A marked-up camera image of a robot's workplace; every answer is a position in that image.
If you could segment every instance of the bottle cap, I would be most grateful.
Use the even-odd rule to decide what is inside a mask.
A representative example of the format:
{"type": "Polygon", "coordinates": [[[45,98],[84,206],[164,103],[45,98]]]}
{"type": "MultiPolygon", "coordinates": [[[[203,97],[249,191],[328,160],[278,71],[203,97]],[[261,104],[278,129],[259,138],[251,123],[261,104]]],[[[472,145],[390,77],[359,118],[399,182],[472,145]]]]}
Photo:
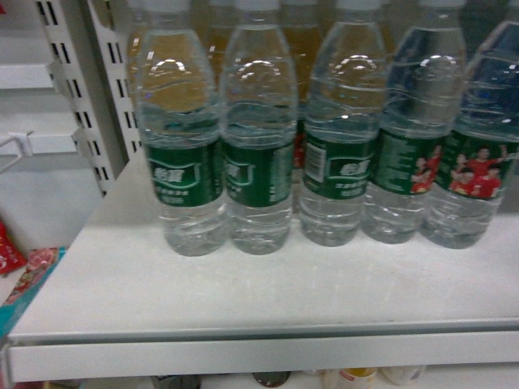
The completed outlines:
{"type": "Polygon", "coordinates": [[[280,0],[235,0],[234,5],[242,11],[275,11],[280,0]]]}
{"type": "Polygon", "coordinates": [[[233,6],[234,0],[209,0],[211,6],[233,6]]]}
{"type": "Polygon", "coordinates": [[[382,0],[337,0],[336,7],[342,10],[371,11],[382,6],[382,0]]]}
{"type": "Polygon", "coordinates": [[[420,5],[435,8],[461,8],[466,2],[466,0],[420,0],[420,5]]]}
{"type": "Polygon", "coordinates": [[[316,6],[317,0],[281,0],[286,6],[316,6]]]}
{"type": "Polygon", "coordinates": [[[189,11],[190,0],[146,0],[145,8],[150,12],[178,12],[189,11]]]}

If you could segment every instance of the metal shelf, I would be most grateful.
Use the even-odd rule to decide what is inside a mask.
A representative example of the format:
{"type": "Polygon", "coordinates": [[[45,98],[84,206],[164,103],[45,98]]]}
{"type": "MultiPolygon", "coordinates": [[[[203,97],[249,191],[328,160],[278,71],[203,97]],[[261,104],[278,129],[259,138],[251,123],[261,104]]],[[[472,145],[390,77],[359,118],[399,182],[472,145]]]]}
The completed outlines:
{"type": "Polygon", "coordinates": [[[138,152],[10,334],[12,379],[519,361],[517,196],[466,250],[323,248],[295,220],[263,257],[177,255],[153,204],[138,152]]]}
{"type": "Polygon", "coordinates": [[[58,63],[32,2],[5,0],[0,19],[0,89],[54,88],[58,63]]]}

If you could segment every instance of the plastic water bottle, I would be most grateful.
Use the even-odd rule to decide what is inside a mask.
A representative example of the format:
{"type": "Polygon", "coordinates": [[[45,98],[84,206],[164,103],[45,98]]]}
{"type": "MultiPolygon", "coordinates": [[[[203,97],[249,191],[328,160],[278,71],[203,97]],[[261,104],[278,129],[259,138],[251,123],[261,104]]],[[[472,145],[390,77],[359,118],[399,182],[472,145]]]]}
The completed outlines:
{"type": "Polygon", "coordinates": [[[282,0],[281,27],[294,60],[298,79],[298,126],[294,142],[292,172],[293,208],[298,212],[304,164],[305,116],[308,84],[317,52],[323,40],[317,19],[317,0],[282,0]]]}
{"type": "Polygon", "coordinates": [[[382,39],[384,39],[388,63],[392,62],[392,57],[395,54],[395,39],[392,32],[392,18],[390,14],[391,1],[392,0],[382,1],[382,10],[379,19],[380,33],[382,33],[382,39]]]}
{"type": "Polygon", "coordinates": [[[148,0],[139,57],[140,137],[165,239],[179,254],[207,254],[226,239],[214,78],[188,25],[186,0],[148,0]]]}
{"type": "Polygon", "coordinates": [[[360,221],[385,98],[380,6],[339,0],[311,75],[299,218],[303,233],[322,246],[345,244],[360,221]]]}
{"type": "Polygon", "coordinates": [[[138,58],[144,33],[148,28],[148,17],[143,6],[143,0],[128,0],[128,7],[130,8],[132,19],[131,32],[127,43],[128,94],[135,109],[137,106],[135,101],[135,81],[139,71],[138,58]]]}
{"type": "Polygon", "coordinates": [[[234,11],[234,0],[209,0],[209,7],[211,9],[210,20],[204,45],[208,51],[209,63],[216,85],[218,85],[225,49],[236,26],[236,12],[234,11]]]}
{"type": "Polygon", "coordinates": [[[465,44],[457,13],[464,0],[421,0],[388,75],[377,158],[362,230],[378,241],[412,238],[438,170],[444,137],[459,110],[465,44]]]}
{"type": "Polygon", "coordinates": [[[290,231],[296,77],[279,1],[237,0],[236,7],[220,78],[229,227],[240,250],[268,254],[290,231]]]}
{"type": "Polygon", "coordinates": [[[519,154],[519,18],[504,21],[467,68],[460,115],[447,138],[422,235],[472,246],[487,230],[519,154]]]}

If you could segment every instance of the green label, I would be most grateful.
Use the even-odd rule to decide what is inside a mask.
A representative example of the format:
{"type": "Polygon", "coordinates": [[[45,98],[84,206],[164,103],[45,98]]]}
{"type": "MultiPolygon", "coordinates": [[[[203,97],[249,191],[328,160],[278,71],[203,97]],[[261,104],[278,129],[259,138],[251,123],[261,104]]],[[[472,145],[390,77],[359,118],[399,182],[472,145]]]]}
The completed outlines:
{"type": "Polygon", "coordinates": [[[453,131],[445,140],[436,182],[465,197],[501,196],[518,157],[519,143],[473,138],[453,131]]]}
{"type": "Polygon", "coordinates": [[[366,191],[376,140],[334,143],[307,134],[304,182],[328,199],[354,199],[366,191]]]}
{"type": "Polygon", "coordinates": [[[250,150],[224,143],[225,186],[230,198],[248,207],[287,199],[292,184],[294,144],[250,150]]]}
{"type": "Polygon", "coordinates": [[[173,207],[198,207],[217,199],[221,182],[221,145],[187,150],[146,147],[157,198],[173,207]]]}
{"type": "Polygon", "coordinates": [[[381,130],[371,180],[399,195],[423,195],[435,180],[445,137],[409,139],[381,130]]]}

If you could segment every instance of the red package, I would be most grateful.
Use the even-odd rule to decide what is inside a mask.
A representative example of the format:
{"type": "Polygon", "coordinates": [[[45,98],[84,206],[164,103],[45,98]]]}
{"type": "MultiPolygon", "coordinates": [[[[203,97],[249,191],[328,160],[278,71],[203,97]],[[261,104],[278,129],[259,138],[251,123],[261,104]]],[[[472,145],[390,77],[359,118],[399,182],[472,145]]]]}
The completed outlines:
{"type": "Polygon", "coordinates": [[[25,263],[27,261],[9,240],[6,226],[0,220],[0,274],[10,273],[25,263]]]}

